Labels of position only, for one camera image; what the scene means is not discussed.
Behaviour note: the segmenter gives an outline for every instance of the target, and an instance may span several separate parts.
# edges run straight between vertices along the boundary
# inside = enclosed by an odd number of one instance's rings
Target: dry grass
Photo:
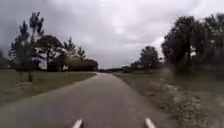
[[[193,81],[189,83],[188,80],[187,83],[181,79],[165,80],[159,74],[116,74],[116,76],[147,97],[159,109],[169,113],[179,127],[208,127],[210,110],[206,101],[208,94],[206,91],[199,92],[199,87],[198,91],[193,91],[195,90]]]

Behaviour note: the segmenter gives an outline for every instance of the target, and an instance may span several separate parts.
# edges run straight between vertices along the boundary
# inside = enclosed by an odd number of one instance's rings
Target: cloud
[[[175,19],[223,11],[222,0],[2,0],[0,47],[5,53],[18,27],[32,12],[45,18],[46,33],[62,42],[70,36],[103,68],[127,65],[140,50],[161,42]]]

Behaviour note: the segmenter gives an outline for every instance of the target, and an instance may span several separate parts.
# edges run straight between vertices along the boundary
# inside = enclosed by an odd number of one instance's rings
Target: tree trunk
[[[47,71],[49,70],[49,56],[50,56],[50,52],[48,51],[47,52],[47,58],[46,58],[46,61],[47,61]]]
[[[33,75],[31,73],[31,71],[28,72],[28,81],[32,82],[33,81]]]
[[[22,82],[23,72],[19,71],[19,81]]]

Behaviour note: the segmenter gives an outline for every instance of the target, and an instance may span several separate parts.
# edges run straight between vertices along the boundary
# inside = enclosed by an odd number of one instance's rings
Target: asphalt road
[[[78,119],[85,128],[143,128],[146,117],[157,128],[175,128],[166,114],[122,80],[97,74],[1,107],[0,128],[71,128]]]

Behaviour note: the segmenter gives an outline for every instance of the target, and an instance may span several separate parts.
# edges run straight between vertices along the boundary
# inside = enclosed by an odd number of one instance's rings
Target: foliage
[[[36,48],[39,54],[47,62],[47,69],[49,64],[55,59],[55,57],[62,52],[61,42],[54,36],[45,35],[37,41]]]
[[[86,57],[85,51],[82,49],[82,47],[79,47],[77,50],[77,56],[79,59],[84,59]]]
[[[191,64],[191,38],[195,19],[180,17],[165,37],[162,44],[167,64],[175,68],[185,68]]]
[[[77,59],[70,61],[69,70],[72,71],[95,71],[98,69],[98,63],[91,59]]]
[[[66,53],[69,54],[69,55],[75,55],[76,54],[76,46],[72,42],[71,37],[68,39],[68,43],[67,42],[63,43],[63,48],[65,49]]]
[[[158,53],[154,47],[146,46],[141,51],[139,62],[145,70],[153,69],[158,66]]]

